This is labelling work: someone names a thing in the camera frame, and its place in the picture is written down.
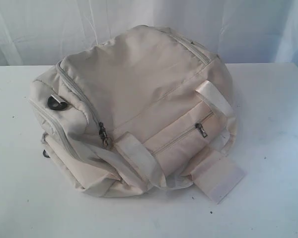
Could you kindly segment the cream fabric duffel bag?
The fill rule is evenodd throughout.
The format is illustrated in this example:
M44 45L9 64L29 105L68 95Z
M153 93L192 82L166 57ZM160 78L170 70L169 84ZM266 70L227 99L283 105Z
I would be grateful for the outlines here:
M226 157L237 129L230 72L172 29L148 47L132 39L67 56L33 81L43 156L93 196L195 185L220 202L244 177Z

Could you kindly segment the white backdrop curtain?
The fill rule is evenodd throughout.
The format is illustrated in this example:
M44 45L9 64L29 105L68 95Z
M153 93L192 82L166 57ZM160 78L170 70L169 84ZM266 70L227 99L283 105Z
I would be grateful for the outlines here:
M298 66L298 0L0 0L0 65L54 65L127 34L148 47L168 29L226 63Z

